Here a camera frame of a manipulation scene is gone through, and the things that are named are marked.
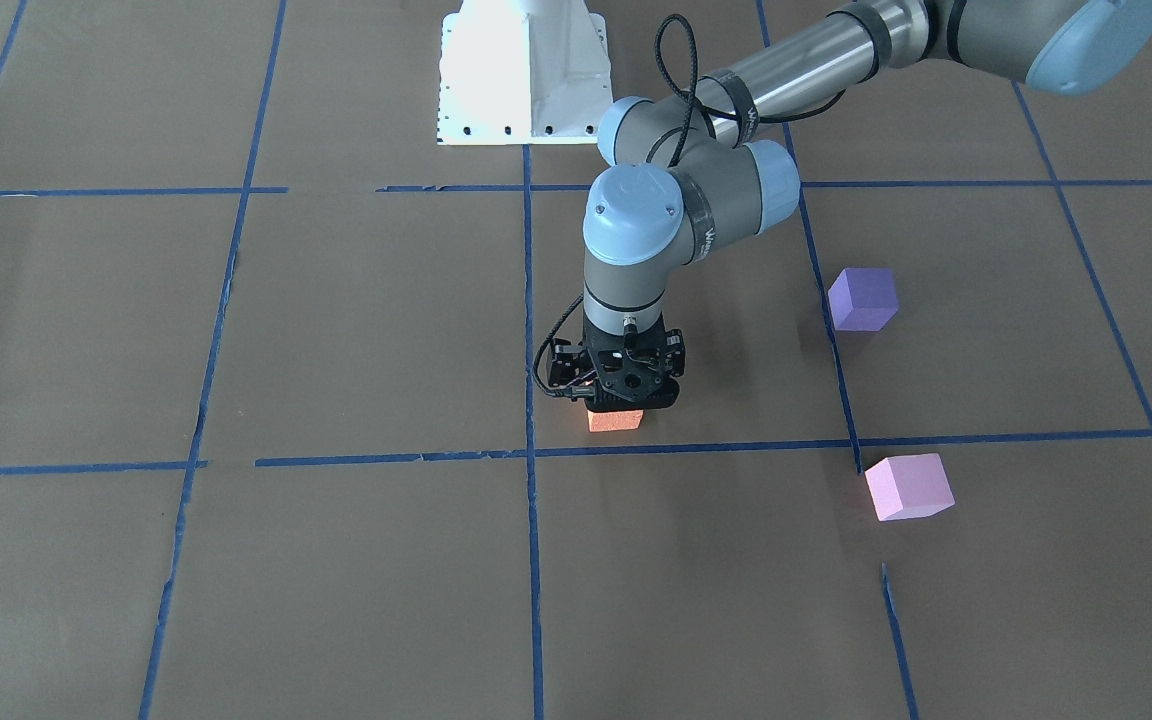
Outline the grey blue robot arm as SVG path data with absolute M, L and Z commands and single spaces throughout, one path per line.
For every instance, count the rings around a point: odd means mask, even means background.
M 664 323 L 669 274 L 799 205 L 796 162 L 756 137 L 763 126 L 814 118 L 849 88 L 927 59 L 1087 94 L 1151 37 L 1152 1 L 849 1 L 732 67 L 691 71 L 662 100 L 622 97 L 596 132 L 605 169 L 582 219 L 581 338 L 550 331 L 532 382 L 590 414 L 675 404 L 685 342 Z

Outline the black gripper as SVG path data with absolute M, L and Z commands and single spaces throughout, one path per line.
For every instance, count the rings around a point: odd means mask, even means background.
M 579 343 L 550 342 L 550 396 L 582 401 L 590 414 L 675 406 L 684 373 L 684 336 L 664 323 L 626 336 L 585 323 Z

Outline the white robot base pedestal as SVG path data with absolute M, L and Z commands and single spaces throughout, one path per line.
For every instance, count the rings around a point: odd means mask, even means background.
M 594 143 L 613 103 L 607 40 L 584 1 L 463 1 L 440 31 L 435 142 Z

